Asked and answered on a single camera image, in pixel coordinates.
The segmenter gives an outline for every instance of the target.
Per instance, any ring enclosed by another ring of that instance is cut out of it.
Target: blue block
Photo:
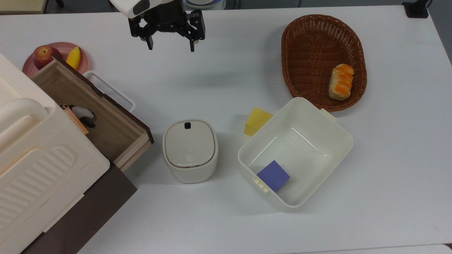
[[[261,170],[257,176],[273,191],[279,190],[290,178],[275,160]]]

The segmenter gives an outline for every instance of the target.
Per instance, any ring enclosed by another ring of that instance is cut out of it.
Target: wicker basket
[[[344,22],[325,15],[292,21],[282,34],[282,72],[293,97],[304,97],[317,108],[340,111],[353,106],[366,90],[367,72],[361,42]],[[344,101],[328,95],[331,71],[338,64],[353,67],[353,86]]]

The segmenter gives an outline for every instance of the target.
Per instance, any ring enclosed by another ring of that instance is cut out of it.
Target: yellow block
[[[271,118],[272,114],[261,110],[260,108],[254,108],[251,112],[248,121],[245,125],[245,133],[248,136],[253,136],[264,124],[266,124]]]

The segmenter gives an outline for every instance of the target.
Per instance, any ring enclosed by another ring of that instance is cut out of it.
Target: yellow banana
[[[75,47],[69,53],[66,63],[68,63],[72,68],[77,70],[80,64],[80,57],[81,57],[80,49],[79,47]]]

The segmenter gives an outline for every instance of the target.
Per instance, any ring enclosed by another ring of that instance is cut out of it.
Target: apple
[[[52,54],[57,54],[61,57],[61,53],[54,47],[49,45],[42,45],[37,47],[34,52],[33,63],[38,70],[44,68],[47,64],[53,61]]]

